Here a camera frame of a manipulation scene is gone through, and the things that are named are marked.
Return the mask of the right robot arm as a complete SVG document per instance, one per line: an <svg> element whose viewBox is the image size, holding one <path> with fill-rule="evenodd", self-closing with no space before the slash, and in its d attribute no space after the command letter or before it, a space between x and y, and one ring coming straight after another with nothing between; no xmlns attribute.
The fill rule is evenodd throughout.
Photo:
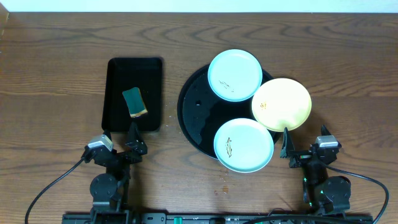
<svg viewBox="0 0 398 224"><path fill-rule="evenodd" d="M303 170L303 201L316 215L344 213L350 209L351 182L343 176L330 177L326 166L337 160L341 144L325 126L307 151L295 149L289 130L284 129L281 158L289 159L290 168Z"/></svg>

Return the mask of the green yellow sponge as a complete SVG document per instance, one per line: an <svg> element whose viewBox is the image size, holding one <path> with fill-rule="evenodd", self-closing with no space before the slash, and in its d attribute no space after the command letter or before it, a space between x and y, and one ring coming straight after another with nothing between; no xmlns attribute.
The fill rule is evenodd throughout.
<svg viewBox="0 0 398 224"><path fill-rule="evenodd" d="M131 118L142 116L148 112L144 100L142 99L141 91L138 87L123 91L122 94Z"/></svg>

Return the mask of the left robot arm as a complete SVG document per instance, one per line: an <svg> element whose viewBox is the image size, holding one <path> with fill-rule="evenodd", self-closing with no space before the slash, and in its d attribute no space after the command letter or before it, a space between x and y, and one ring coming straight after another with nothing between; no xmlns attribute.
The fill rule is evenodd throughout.
<svg viewBox="0 0 398 224"><path fill-rule="evenodd" d="M119 213L127 207L131 165L142 162L143 155L147 154L147 146L134 122L127 132L126 146L126 151L117 152L108 130L85 146L81 157L84 162L93 161L106 168L106 172L96 176L90 184L93 210L97 213Z"/></svg>

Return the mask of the yellow plate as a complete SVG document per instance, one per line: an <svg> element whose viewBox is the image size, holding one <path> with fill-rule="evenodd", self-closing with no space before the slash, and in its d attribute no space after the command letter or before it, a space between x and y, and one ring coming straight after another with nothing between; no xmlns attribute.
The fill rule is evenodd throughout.
<svg viewBox="0 0 398 224"><path fill-rule="evenodd" d="M289 78L275 78L265 82L251 102L253 116L267 129L282 132L301 126L312 110L308 90Z"/></svg>

